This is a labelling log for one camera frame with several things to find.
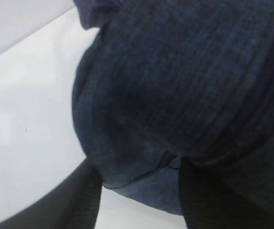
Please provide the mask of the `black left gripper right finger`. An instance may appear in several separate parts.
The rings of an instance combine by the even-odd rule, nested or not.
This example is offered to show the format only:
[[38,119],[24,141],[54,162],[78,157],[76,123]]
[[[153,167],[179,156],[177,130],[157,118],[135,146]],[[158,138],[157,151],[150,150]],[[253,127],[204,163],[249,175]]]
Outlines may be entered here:
[[181,158],[179,196],[189,229],[274,229],[274,216],[238,195],[212,172]]

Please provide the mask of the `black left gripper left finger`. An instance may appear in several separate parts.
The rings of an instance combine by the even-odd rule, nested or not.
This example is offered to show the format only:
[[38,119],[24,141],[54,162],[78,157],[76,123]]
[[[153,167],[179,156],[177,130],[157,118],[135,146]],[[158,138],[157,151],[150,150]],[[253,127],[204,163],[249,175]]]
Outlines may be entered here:
[[0,229],[93,229],[101,201],[102,180],[83,161],[43,198],[0,222]]

